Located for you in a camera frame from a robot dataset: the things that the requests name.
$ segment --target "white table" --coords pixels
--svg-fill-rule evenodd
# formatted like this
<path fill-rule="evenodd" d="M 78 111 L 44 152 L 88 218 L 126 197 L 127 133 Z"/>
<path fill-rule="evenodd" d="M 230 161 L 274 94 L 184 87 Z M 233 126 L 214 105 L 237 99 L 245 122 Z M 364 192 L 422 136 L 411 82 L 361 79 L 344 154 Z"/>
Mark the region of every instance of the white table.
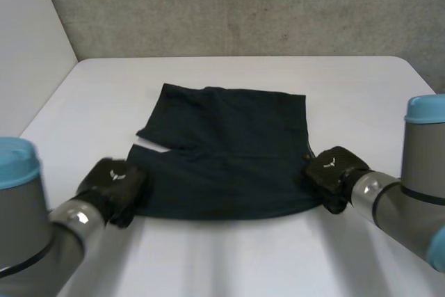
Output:
<path fill-rule="evenodd" d="M 80 62 L 23 133 L 43 161 L 49 206 L 70 198 L 103 156 L 126 157 L 164 82 L 307 95 L 313 151 L 343 145 L 401 169 L 407 101 L 432 90 L 394 57 L 121 58 Z M 443 296 L 445 278 L 348 208 L 270 220 L 137 218 L 61 296 Z"/>

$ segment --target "fabric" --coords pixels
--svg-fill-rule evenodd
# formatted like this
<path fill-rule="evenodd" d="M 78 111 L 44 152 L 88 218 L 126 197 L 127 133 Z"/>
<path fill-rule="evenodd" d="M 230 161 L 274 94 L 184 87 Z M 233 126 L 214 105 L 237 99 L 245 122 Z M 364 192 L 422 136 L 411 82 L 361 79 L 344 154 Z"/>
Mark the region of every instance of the fabric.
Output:
<path fill-rule="evenodd" d="M 238 220 L 295 214 L 321 203 L 302 171 L 312 155 L 305 96 L 165 84 L 128 161 L 153 176 L 138 214 Z"/>

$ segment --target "concrete wall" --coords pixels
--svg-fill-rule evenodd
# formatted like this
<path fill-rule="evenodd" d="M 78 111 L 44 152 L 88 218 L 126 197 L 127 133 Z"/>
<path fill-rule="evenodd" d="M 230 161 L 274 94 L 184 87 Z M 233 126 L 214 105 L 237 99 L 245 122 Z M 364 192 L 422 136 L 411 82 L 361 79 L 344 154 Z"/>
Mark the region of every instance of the concrete wall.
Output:
<path fill-rule="evenodd" d="M 392 55 L 445 92 L 445 0 L 53 2 L 79 59 Z"/>
<path fill-rule="evenodd" d="M 51 0 L 0 0 L 0 136 L 20 135 L 76 63 Z"/>

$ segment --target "white wall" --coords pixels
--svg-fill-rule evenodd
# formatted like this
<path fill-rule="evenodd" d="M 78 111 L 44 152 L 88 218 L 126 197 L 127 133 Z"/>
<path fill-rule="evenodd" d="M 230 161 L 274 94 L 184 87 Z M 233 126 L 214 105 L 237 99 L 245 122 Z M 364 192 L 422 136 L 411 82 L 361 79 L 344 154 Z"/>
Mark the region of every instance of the white wall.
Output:
<path fill-rule="evenodd" d="M 51 0 L 0 0 L 0 136 L 18 136 L 77 63 Z"/>

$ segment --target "dark green shorts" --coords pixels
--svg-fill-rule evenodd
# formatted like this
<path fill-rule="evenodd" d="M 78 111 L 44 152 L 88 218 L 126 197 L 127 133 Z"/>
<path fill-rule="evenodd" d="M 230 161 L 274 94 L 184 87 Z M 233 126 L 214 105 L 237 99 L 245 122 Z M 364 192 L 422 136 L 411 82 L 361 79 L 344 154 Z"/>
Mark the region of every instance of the dark green shorts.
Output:
<path fill-rule="evenodd" d="M 128 161 L 152 180 L 142 216 L 241 220 L 319 205 L 302 170 L 312 155 L 305 96 L 257 90 L 192 90 L 165 84 Z"/>

